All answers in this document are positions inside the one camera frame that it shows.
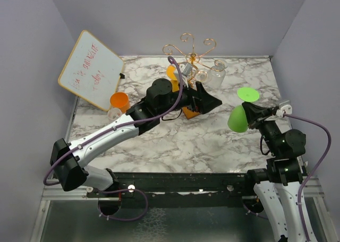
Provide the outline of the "clear patterned stemmed glass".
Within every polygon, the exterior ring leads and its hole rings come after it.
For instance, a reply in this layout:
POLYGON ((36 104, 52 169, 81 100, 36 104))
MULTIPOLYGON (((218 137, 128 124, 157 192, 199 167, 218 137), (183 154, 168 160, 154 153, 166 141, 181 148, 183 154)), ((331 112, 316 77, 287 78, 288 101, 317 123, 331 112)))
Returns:
POLYGON ((225 75, 226 75, 227 64, 224 60, 215 60, 214 66, 211 67, 209 86, 213 89, 220 88, 225 75))

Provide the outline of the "yellow plastic goblet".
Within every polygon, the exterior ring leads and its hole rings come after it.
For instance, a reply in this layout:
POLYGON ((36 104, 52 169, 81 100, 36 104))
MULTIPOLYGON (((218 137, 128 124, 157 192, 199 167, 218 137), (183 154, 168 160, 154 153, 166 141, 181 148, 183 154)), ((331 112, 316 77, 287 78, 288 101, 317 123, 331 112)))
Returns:
POLYGON ((170 80, 171 84, 172 84, 172 91, 176 92, 179 90, 179 81, 175 75, 175 72, 177 72, 177 69, 175 67, 175 65, 170 64, 166 70, 166 75, 168 77, 168 79, 170 80))

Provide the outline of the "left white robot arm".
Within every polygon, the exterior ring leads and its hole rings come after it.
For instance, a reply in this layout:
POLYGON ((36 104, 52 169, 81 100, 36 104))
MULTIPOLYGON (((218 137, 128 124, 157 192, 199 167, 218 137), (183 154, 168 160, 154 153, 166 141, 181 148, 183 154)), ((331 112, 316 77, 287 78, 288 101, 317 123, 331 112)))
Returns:
POLYGON ((221 104, 222 101, 210 95, 200 82, 194 89, 180 86, 174 92, 169 80, 157 79, 144 98, 109 125, 79 140, 56 141, 50 158, 51 169, 66 192, 79 186, 90 186, 107 197, 113 196, 117 192, 113 173, 109 169, 90 166, 93 159, 121 142, 151 130, 173 110, 187 107, 206 114, 221 104))

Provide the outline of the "green plastic goblet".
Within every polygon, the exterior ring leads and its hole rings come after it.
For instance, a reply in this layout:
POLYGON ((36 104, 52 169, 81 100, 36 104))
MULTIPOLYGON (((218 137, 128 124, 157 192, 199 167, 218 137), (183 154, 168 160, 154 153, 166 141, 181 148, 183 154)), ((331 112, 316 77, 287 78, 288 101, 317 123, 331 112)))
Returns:
MULTIPOLYGON (((242 87, 237 90, 237 96, 245 102, 255 102, 259 99, 259 92, 250 87, 242 87)), ((230 113, 227 125, 231 131, 244 133, 248 130, 248 122, 242 105, 236 106, 230 113)))

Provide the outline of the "clear round wine glass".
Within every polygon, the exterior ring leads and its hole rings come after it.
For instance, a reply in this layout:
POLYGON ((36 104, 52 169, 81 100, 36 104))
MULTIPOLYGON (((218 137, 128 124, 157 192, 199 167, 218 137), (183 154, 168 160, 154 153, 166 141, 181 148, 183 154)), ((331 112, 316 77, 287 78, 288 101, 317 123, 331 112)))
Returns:
POLYGON ((193 74, 193 79, 201 83, 209 83, 212 79, 210 70, 198 69, 193 74))

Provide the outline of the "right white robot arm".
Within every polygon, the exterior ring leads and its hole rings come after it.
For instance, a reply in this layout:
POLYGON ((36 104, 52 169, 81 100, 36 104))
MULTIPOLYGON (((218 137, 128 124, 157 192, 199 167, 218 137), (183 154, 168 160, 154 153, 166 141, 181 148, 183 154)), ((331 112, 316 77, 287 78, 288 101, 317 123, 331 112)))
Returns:
POLYGON ((248 170, 244 189, 257 195, 276 241, 316 241, 309 220, 298 157, 305 154, 306 135, 296 129, 281 132, 269 117, 282 111, 243 102, 246 123, 257 129, 272 155, 265 169, 248 170))

